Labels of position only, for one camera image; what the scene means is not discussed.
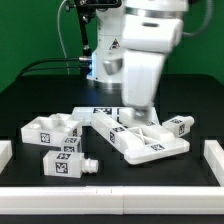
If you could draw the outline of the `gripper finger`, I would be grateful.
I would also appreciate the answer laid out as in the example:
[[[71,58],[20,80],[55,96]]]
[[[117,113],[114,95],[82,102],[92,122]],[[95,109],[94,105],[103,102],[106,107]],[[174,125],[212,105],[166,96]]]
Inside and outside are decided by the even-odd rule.
[[[144,123],[150,121],[151,112],[149,109],[135,109],[134,110],[134,119]]]

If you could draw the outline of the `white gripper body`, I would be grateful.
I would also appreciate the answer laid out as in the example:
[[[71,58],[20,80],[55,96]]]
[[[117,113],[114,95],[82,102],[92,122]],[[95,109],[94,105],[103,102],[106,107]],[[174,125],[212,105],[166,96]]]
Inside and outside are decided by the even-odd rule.
[[[122,33],[122,100],[126,106],[148,109],[167,55],[180,42],[181,19],[126,15]]]

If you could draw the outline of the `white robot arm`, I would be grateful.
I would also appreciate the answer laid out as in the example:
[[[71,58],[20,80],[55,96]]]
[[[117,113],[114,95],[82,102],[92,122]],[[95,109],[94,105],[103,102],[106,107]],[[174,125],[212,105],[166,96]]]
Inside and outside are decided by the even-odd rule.
[[[187,10],[187,0],[121,0],[118,8],[99,10],[88,81],[119,88],[132,116],[149,121],[165,60],[181,40]]]

